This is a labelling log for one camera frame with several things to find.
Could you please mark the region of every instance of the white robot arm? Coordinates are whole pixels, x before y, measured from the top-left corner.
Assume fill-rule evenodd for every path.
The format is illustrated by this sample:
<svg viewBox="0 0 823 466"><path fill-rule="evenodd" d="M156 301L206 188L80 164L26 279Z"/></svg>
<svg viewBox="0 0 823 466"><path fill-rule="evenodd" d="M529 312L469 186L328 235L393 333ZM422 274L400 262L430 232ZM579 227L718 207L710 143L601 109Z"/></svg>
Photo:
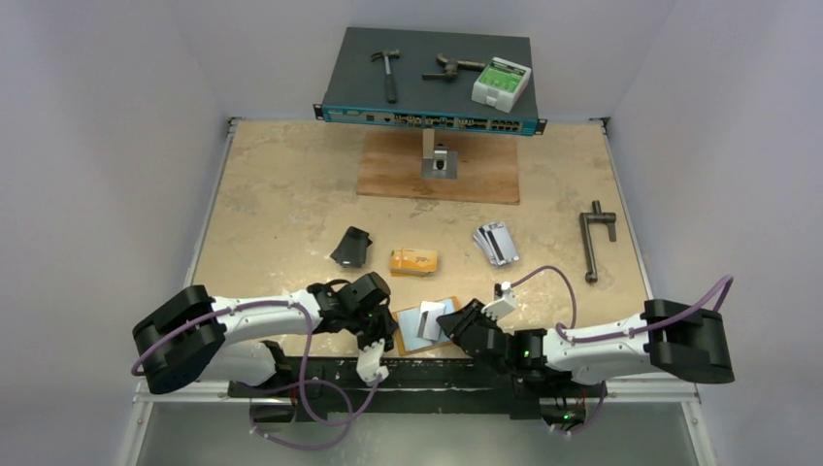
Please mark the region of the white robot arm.
<svg viewBox="0 0 823 466"><path fill-rule="evenodd" d="M279 345L256 340L346 329L357 337L357 373L372 384L388 377L380 359L394 347L389 295L376 273L252 299L212 297L203 286L189 286L135 326L141 356L132 373L146 375L156 394L194 381L258 386L275 375L283 354Z"/></svg>
<svg viewBox="0 0 823 466"><path fill-rule="evenodd" d="M517 309L513 285L501 283L490 304L473 300L438 323L469 356L527 381L564 374L591 385L664 371L692 383L730 383L735 375L718 311L731 282L725 277L693 306L655 299L644 303L643 312L617 322L568 330L558 324L513 335L497 325ZM702 309L721 288L714 309Z"/></svg>

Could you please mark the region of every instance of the gray wall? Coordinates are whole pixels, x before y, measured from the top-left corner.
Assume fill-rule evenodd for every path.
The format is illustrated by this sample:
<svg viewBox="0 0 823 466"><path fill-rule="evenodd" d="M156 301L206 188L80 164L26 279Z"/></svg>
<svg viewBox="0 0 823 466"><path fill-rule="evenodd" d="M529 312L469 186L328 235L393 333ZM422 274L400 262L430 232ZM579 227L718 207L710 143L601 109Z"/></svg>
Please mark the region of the gray wall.
<svg viewBox="0 0 823 466"><path fill-rule="evenodd" d="M674 0L170 3L232 116L312 118L355 25L530 36L541 116L585 119L614 111Z"/></svg>
<svg viewBox="0 0 823 466"><path fill-rule="evenodd" d="M225 120L163 2L0 2L0 44L0 463L110 465Z"/></svg>
<svg viewBox="0 0 823 466"><path fill-rule="evenodd" d="M823 4L678 0L610 125L655 294L722 274L738 381L701 388L723 464L820 464Z"/></svg>

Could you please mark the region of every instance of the wooden board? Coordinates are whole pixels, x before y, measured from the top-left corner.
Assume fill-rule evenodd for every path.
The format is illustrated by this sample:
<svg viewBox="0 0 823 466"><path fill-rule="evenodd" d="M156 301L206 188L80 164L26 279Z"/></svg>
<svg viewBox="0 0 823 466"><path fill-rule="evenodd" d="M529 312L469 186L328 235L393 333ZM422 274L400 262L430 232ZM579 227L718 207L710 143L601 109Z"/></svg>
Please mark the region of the wooden board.
<svg viewBox="0 0 823 466"><path fill-rule="evenodd" d="M441 201L519 204L517 144L512 136L439 131L435 144L458 151L457 180L420 177L420 131L366 134L357 194Z"/></svg>

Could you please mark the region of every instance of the metal handle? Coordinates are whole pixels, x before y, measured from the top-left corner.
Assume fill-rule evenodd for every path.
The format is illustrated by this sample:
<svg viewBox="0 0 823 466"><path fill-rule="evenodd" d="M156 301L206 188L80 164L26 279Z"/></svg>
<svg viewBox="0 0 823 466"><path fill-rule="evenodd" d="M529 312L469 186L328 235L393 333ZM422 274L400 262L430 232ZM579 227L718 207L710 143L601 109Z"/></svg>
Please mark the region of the metal handle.
<svg viewBox="0 0 823 466"><path fill-rule="evenodd" d="M394 84L394 75L386 75L386 102L394 104L397 102L397 87Z"/></svg>
<svg viewBox="0 0 823 466"><path fill-rule="evenodd" d="M580 213L580 235L583 237L583 250L586 253L586 265L588 272L586 272L586 282L595 283L597 277L597 260L594 258L594 247L591 241L591 232L589 231L589 223L605 223L609 230L609 241L617 241L617 229L614 224L617 222L617 214L614 212L603 212L600 207L600 201L592 202L592 212Z"/></svg>

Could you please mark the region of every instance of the cable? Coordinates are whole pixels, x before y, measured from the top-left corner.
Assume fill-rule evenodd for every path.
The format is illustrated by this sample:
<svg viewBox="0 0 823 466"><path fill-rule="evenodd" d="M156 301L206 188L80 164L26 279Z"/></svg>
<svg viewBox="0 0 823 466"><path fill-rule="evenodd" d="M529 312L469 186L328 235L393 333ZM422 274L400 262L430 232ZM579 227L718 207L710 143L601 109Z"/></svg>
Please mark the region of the cable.
<svg viewBox="0 0 823 466"><path fill-rule="evenodd" d="M659 322L655 322L649 325L645 325L640 328L629 328L627 330L623 330L621 332L611 332L605 333L603 335L595 335L593 337L576 337L576 338L569 338L566 334L566 326L562 323L557 323L554 326L554 330L560 335L560 338L569 342L569 343L596 343L596 342L604 342L606 340L612 340L614 338L621 338L626 335L635 336L639 333L643 332L653 332L655 330L660 330L661 328L668 327L673 323L680 322L681 320L691 316L692 314L698 312L711 298L714 297L715 294L720 292L720 297L717 298L717 302L714 304L714 308L712 309L714 312L719 313L720 307L723 306L723 301L726 300L726 295L729 293L729 289L732 287L732 283L734 282L735 278L731 275L726 275L722 279L720 279L714 286L697 302L690 307L684 309L683 311L677 313L674 316L664 318Z"/></svg>
<svg viewBox="0 0 823 466"><path fill-rule="evenodd" d="M345 425L346 427L344 427L344 429L340 433L340 435L338 435L334 440L332 440L330 442L327 442L325 444L319 444L319 445L294 444L294 443L285 441L283 439L279 439L277 437L269 435L268 433L263 432L254 423L254 418L251 415L251 410L249 410L249 420L251 422L251 427L252 427L251 428L251 433L255 433L255 434L259 435L260 437L262 437L266 440L269 440L269 441L274 442L276 444L280 444L280 445L290 447L290 448L293 448L293 449L317 450L317 449L327 449L329 447L332 447L332 446L336 445L339 441L341 441L343 438L346 437L346 434L348 433L348 429L351 427L351 423L354 422L360 415L362 415L366 411L369 404L372 402L372 398L374 398L375 393L378 390L379 383L382 382L381 378L378 376L378 378L375 380L374 384L372 385L372 389L369 391L369 394L366 396L366 400L363 402L363 405L360 407L360 409L358 409L356 412L352 412L353 408L351 406L351 399L348 397L348 395L346 394L346 392L342 388L340 388L336 384L328 382L328 381L323 381L323 380L310 380L310 381L307 381L306 380L306 366L309 363L309 352L310 352L310 349L312 347L312 330L313 330L312 329L312 317L309 315L309 311L303 305L301 305L300 303L292 303L292 302L289 302L289 301L280 301L280 300L251 301L251 302L247 302L247 303L237 305L235 307L235 311L236 312L242 312L242 311L245 311L247 309L252 309L252 308L257 308L257 307L262 307L262 306L286 307L286 308L293 308L293 309L296 309L296 310L300 311L300 313L306 319L307 336L306 336L306 346L303 350L303 357L301 358L301 361L300 361L300 371L299 371L297 382L296 383L291 383L289 385L282 386L282 387L279 387L279 388L271 389L271 390L258 390L258 391L261 394L273 394L273 393L278 393L278 392L285 391L285 390L288 390L290 388L295 388L296 387L299 391L299 394L300 394L300 401L303 403L304 409L306 410L306 413L309 415L309 417L311 417L312 419L314 419L315 421L317 421L317 422L319 422L320 424L323 424L323 425L327 425L327 426ZM149 357L151 357L151 355L154 354L157 351L157 349L159 349L163 345L169 343L172 339L174 339L175 337L180 335L182 332L185 332L186 330L194 327L195 325L203 323L207 320L211 320L213 318L217 318L217 317L220 317L220 316L225 316L227 314L230 314L231 312L232 312L231 308L221 309L219 311L212 311L210 313L207 313L207 314L204 314L204 315L199 316L197 318L194 318L193 320L190 320L190 321L186 322L185 324L181 325L180 327L172 330L171 332L169 332L168 334L166 334L165 336L160 338L160 340L158 340L156 343L154 343L154 345L151 345L150 347L148 347L148 349L146 351L144 351L143 354L140 355L140 357L138 357L137 361L134 363L134 365L131 368L132 375L138 376L138 377L144 375L145 371L140 370L140 367L143 365L143 363L145 363L146 360ZM320 384L320 385L329 386L329 387L337 390L337 392L340 393L340 395L343 397L344 401L346 402L347 411L348 411L349 416L345 419L335 420L335 421L329 421L329 420L323 419L322 417L318 416L317 413L315 413L312 410L312 407L309 404L309 397L306 394L306 385L307 384Z"/></svg>
<svg viewBox="0 0 823 466"><path fill-rule="evenodd" d="M511 284L511 287L514 288L514 287L517 287L517 286L520 286L520 285L526 283L527 280L529 280L532 277L536 276L538 273L542 272L543 270L551 270L551 271L556 272L557 275L559 275L560 278L563 279L563 282L566 283L566 288L569 289L569 296L572 297L572 324L569 326L569 328L575 328L575 326L577 325L577 298L575 297L575 289L572 288L572 282L569 281L569 277L566 277L566 274L564 274L562 270L558 269L557 267L555 267L553 265L544 265L543 267L538 267L537 269L533 270L532 272L530 272L528 275L526 275L522 279L518 280L517 282L513 282Z"/></svg>
<svg viewBox="0 0 823 466"><path fill-rule="evenodd" d="M600 382L600 400L597 401L597 406L594 407L594 411L592 412L591 416L588 416L586 420L578 426L576 429L571 431L566 431L568 434L577 435L583 430L587 429L597 416L600 414L600 410L603 408L603 400L606 399L606 381Z"/></svg>

